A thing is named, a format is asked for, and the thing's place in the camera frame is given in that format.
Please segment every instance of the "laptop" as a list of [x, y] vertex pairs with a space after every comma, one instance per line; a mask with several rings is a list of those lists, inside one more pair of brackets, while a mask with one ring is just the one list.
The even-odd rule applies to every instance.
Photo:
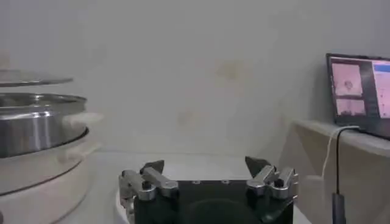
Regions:
[[390, 139], [390, 58], [327, 54], [337, 125]]

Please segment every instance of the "laptop screen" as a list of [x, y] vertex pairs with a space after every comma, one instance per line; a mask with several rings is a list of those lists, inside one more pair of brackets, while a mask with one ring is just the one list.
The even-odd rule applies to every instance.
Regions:
[[390, 118], [390, 59], [327, 55], [337, 117]]

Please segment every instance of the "white electric cooker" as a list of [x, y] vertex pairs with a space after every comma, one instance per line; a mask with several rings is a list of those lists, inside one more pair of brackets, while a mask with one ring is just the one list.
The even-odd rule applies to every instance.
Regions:
[[[72, 79], [0, 70], [0, 87]], [[69, 213], [89, 187], [85, 158], [100, 148], [83, 97], [0, 93], [0, 224], [49, 224]]]

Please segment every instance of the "pot handle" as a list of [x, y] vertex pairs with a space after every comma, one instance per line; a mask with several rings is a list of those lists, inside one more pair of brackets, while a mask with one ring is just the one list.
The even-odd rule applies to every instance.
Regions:
[[104, 115], [100, 113], [82, 112], [64, 116], [62, 122], [64, 125], [76, 127], [78, 125], [89, 126], [103, 119]]
[[87, 141], [80, 145], [75, 146], [72, 149], [67, 150], [59, 157], [59, 160], [66, 162], [73, 159], [85, 159], [89, 154], [102, 147], [100, 142]]

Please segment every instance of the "glass lid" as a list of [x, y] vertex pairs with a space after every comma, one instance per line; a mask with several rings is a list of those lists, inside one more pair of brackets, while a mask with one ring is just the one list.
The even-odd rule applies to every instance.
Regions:
[[0, 87], [49, 85], [72, 81], [73, 78], [56, 77], [40, 72], [0, 69]]

